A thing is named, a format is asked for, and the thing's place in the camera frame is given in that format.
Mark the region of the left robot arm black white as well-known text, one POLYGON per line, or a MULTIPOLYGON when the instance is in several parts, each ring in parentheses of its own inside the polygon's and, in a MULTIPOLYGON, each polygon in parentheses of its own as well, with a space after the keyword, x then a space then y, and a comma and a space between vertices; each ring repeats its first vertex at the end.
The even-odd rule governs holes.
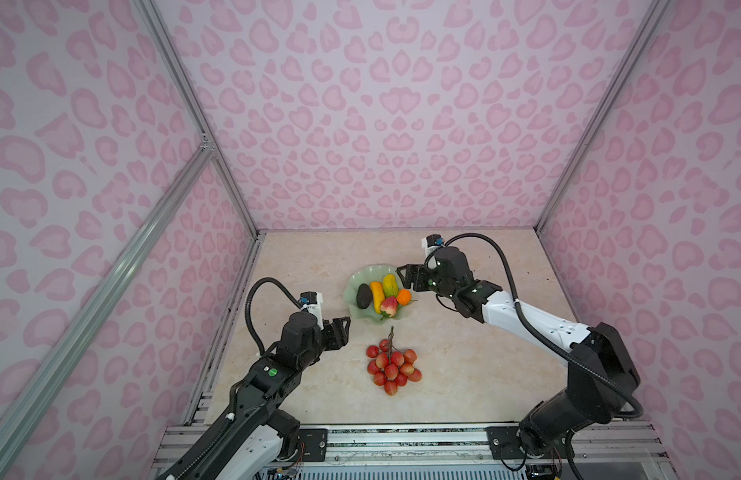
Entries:
POLYGON ((228 405, 162 479, 254 479, 268 464, 298 460, 300 421, 280 406, 302 374, 350 339, 350 318, 320 320, 304 308, 228 394, 228 405))

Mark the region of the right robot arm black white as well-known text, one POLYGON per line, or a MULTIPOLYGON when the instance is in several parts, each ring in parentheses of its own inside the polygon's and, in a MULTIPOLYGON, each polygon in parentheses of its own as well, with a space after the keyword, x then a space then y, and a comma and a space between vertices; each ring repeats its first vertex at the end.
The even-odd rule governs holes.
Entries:
POLYGON ((618 330, 572 322, 524 302, 508 257, 496 252, 506 285, 476 277, 466 254, 452 245, 427 247, 422 263, 397 273, 404 288, 432 292, 464 318, 500 328, 564 364, 565 386, 520 421, 510 448, 540 458, 587 427, 640 418, 644 407, 635 392, 641 380, 618 330))

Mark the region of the yellow green fake mango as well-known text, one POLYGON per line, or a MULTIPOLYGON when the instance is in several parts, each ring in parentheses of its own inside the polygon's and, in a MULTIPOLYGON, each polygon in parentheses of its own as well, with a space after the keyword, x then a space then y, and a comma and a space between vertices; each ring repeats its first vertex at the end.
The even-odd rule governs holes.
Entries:
POLYGON ((386 298, 397 297, 399 295, 400 288, 395 274, 390 273, 386 275, 383 279, 382 286, 386 298))

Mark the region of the yellow fake fruit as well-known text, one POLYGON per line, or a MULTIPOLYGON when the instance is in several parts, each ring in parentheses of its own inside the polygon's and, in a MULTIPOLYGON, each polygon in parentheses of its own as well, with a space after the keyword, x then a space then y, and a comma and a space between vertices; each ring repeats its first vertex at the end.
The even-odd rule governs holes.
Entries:
POLYGON ((372 291, 373 294, 374 310, 376 311, 376 314, 381 315, 380 304, 386 299, 386 297, 384 296, 382 283, 373 281, 370 284, 370 291, 372 291))

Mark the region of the orange fake tangerine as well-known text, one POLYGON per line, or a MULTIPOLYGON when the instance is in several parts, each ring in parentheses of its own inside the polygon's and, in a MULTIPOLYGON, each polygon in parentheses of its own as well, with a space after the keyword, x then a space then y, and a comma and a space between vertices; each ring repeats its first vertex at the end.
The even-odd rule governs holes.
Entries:
POLYGON ((412 302, 412 293, 409 290, 402 289, 398 293, 397 299, 400 305, 408 305, 412 302))

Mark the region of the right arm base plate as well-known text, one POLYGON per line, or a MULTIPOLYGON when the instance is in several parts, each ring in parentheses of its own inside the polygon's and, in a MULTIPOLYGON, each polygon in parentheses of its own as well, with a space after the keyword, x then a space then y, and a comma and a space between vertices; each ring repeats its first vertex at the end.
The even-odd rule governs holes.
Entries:
POLYGON ((486 428, 488 446, 494 460, 522 461, 527 459, 519 436, 518 425, 495 425, 486 428))

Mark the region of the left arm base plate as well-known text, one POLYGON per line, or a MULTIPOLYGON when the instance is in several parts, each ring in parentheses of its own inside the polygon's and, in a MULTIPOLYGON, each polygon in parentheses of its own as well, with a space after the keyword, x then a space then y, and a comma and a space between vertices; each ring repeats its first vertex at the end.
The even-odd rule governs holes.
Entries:
POLYGON ((300 460, 308 463, 324 462, 327 449, 328 429, 298 428, 284 436, 278 460, 286 462, 300 460))

